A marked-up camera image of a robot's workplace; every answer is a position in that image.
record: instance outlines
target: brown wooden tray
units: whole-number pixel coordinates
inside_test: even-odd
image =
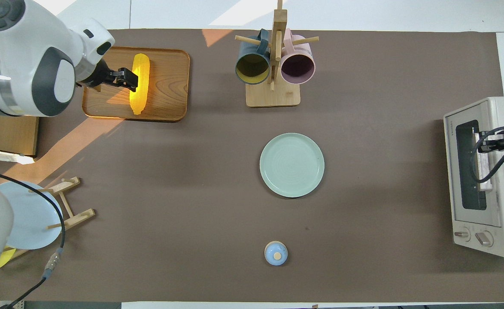
[[[132,69],[134,56],[144,53],[151,61],[147,104],[140,115],[130,108],[126,88],[107,85],[101,92],[85,88],[82,109],[89,117],[143,121],[180,121],[187,113],[189,55],[179,49],[112,47],[105,54],[109,68]]]

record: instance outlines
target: blue round object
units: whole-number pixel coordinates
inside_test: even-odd
[[[281,266],[288,258],[288,250],[280,241],[271,241],[264,250],[265,260],[273,266]]]

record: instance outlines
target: light green plate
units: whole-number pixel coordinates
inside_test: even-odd
[[[305,135],[285,133],[272,139],[260,156],[260,173],[276,194],[299,197],[315,189],[325,172],[325,158]]]

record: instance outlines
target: oven window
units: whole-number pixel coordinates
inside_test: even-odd
[[[465,209],[485,210],[487,200],[484,191],[477,190],[477,182],[471,177],[471,150],[475,146],[474,133],[479,132],[478,121],[470,121],[456,126],[456,144],[458,148],[458,169],[462,190],[462,206]]]

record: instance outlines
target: black cable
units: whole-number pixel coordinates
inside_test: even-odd
[[[0,174],[0,178],[9,180],[11,182],[15,182],[16,184],[18,184],[20,186],[23,186],[24,188],[28,188],[29,190],[33,191],[34,193],[42,196],[42,198],[44,198],[46,201],[48,201],[48,203],[50,203],[52,205],[52,207],[54,207],[56,213],[58,214],[59,221],[60,221],[60,224],[61,224],[61,244],[60,244],[60,248],[63,248],[63,246],[65,245],[65,221],[63,220],[63,215],[62,215],[61,211],[58,209],[58,206],[48,196],[46,196],[44,193],[38,191],[37,189],[33,188],[32,186],[29,186],[29,185],[25,184],[24,182],[20,182],[19,180],[16,180],[14,178],[11,178],[9,176],[5,176],[5,175],[2,175],[2,174]],[[16,299],[15,301],[13,301],[10,305],[7,305],[5,308],[7,308],[7,309],[13,309],[13,307],[17,303],[19,303],[22,299],[24,299],[25,297],[27,297],[27,295],[29,295],[30,293],[32,293],[32,291],[36,290],[40,285],[42,285],[42,283],[44,283],[44,281],[46,281],[46,279],[48,279],[48,277],[49,277],[49,275],[48,276],[44,276],[43,275],[42,279],[36,285],[34,285],[32,288],[28,289],[23,295],[21,295],[18,299]]]
[[[479,149],[479,146],[481,145],[481,143],[483,143],[483,141],[485,139],[487,139],[487,137],[489,137],[489,135],[493,135],[495,132],[501,131],[501,130],[504,130],[504,127],[498,127],[498,128],[493,129],[491,131],[488,131],[485,135],[483,135],[483,137],[481,137],[479,139],[479,141],[477,141],[477,143],[475,144],[474,149],[472,150],[471,160],[470,160],[470,162],[471,162],[471,173],[472,173],[472,177],[474,178],[475,182],[477,182],[479,184],[482,184],[483,182],[486,182],[487,180],[489,180],[492,176],[494,176],[494,174],[496,174],[496,172],[502,166],[502,164],[504,164],[504,155],[503,155],[500,158],[500,160],[498,160],[498,162],[496,164],[494,164],[494,167],[492,168],[492,170],[485,177],[483,177],[482,179],[478,179],[477,175],[475,174],[475,171],[474,171],[474,168],[475,168],[474,159],[475,159],[477,150]]]

